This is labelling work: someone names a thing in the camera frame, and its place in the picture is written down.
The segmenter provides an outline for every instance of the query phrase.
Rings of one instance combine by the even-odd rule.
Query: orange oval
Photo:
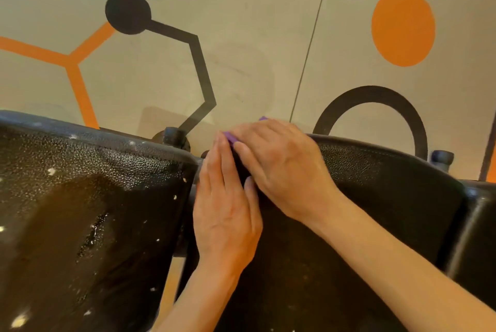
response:
[[[425,0],[379,0],[372,15],[372,38],[379,53],[394,65],[420,63],[431,51],[436,22]]]

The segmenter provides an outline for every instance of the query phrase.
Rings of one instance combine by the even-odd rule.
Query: black ring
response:
[[[385,104],[403,116],[412,131],[413,141],[415,143],[415,155],[427,160],[427,134],[425,133],[424,124],[419,113],[400,93],[382,86],[360,86],[341,94],[320,115],[313,133],[329,135],[334,124],[346,111],[359,104],[370,102]]]

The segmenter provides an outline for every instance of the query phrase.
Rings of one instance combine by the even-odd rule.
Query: textured leather surface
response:
[[[401,241],[435,263],[461,183],[416,157],[329,136],[319,144],[338,187]],[[305,226],[261,198],[264,230],[216,331],[404,331],[375,293]],[[198,260],[193,245],[184,286]]]
[[[465,180],[467,213],[446,273],[496,310],[496,184]]]
[[[0,112],[0,330],[146,331],[197,169],[189,153]]]

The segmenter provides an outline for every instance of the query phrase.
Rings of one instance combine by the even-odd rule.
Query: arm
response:
[[[257,190],[243,189],[231,149],[218,134],[200,172],[193,225],[199,264],[157,332],[211,332],[262,233]]]
[[[287,216],[324,238],[411,332],[490,331],[496,313],[383,229],[332,181],[315,142],[275,119],[240,125],[235,149]]]

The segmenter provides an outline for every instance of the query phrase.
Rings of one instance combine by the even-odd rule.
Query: white debris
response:
[[[10,325],[10,328],[21,328],[23,325],[26,324],[27,321],[28,321],[28,316],[25,313],[23,313],[14,319],[14,321]]]

